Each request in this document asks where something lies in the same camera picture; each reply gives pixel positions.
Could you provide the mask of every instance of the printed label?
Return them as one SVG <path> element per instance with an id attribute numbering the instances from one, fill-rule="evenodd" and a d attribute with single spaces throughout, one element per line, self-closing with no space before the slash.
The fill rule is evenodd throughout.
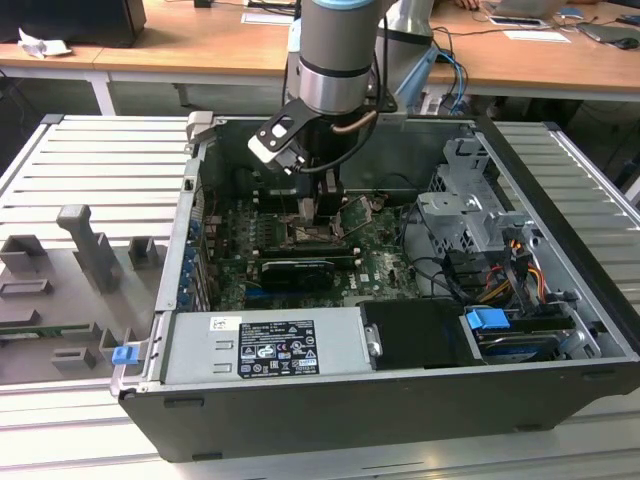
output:
<path id="1" fill-rule="evenodd" d="M 320 373 L 312 320 L 239 322 L 238 326 L 238 375 L 242 378 Z"/>

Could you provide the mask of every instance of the paper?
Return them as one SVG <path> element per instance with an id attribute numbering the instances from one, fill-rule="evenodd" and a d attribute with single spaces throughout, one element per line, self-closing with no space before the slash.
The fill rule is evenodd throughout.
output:
<path id="1" fill-rule="evenodd" d="M 27 35 L 19 29 L 20 40 L 18 45 L 32 57 L 43 59 L 53 55 L 66 55 L 71 50 L 62 40 L 40 40 L 39 38 Z"/>
<path id="2" fill-rule="evenodd" d="M 533 40 L 536 42 L 571 43 L 564 35 L 558 32 L 540 32 L 535 30 L 510 30 L 504 34 L 511 40 Z"/>
<path id="3" fill-rule="evenodd" d="M 254 23 L 259 25 L 291 25 L 291 15 L 271 15 L 267 13 L 243 13 L 242 23 Z"/>

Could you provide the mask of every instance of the computer case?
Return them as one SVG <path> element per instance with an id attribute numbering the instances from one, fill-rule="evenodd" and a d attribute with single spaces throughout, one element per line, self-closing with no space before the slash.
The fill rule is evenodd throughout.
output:
<path id="1" fill-rule="evenodd" d="M 126 48 L 146 20 L 142 0 L 0 0 L 0 41 L 16 42 L 22 28 L 44 40 Z"/>

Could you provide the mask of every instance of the person's hand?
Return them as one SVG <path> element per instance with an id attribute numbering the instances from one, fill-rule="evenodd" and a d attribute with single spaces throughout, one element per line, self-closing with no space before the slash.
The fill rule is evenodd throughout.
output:
<path id="1" fill-rule="evenodd" d="M 454 0 L 456 5 L 467 10 L 475 10 L 480 8 L 480 0 Z"/>

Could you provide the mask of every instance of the table leg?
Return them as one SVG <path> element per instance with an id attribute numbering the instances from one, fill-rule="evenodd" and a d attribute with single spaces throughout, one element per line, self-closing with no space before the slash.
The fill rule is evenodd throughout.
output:
<path id="1" fill-rule="evenodd" d="M 118 109 L 113 101 L 109 75 L 105 72 L 87 72 L 85 77 L 93 87 L 100 113 L 102 115 L 118 115 Z"/>
<path id="2" fill-rule="evenodd" d="M 180 106 L 190 107 L 191 102 L 189 102 L 189 92 L 187 91 L 187 86 L 184 83 L 174 83 L 173 88 L 175 88 L 178 92 L 178 100 L 180 101 Z"/>

